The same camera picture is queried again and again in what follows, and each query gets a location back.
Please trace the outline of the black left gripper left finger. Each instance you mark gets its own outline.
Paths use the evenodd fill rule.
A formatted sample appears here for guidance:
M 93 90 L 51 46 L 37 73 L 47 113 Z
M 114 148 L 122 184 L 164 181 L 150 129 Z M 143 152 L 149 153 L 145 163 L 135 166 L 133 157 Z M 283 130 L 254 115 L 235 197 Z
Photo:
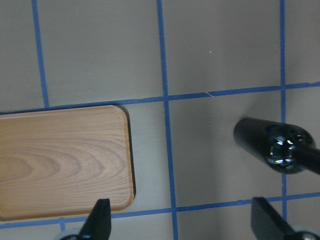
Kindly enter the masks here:
M 99 199 L 78 233 L 79 240 L 108 240 L 111 234 L 111 204 Z

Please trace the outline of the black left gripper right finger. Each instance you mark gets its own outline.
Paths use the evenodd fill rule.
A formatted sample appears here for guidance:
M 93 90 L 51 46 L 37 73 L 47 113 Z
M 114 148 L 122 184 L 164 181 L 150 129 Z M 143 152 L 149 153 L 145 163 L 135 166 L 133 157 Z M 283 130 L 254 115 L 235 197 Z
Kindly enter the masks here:
M 252 198 L 250 226 L 257 240 L 303 239 L 263 197 Z

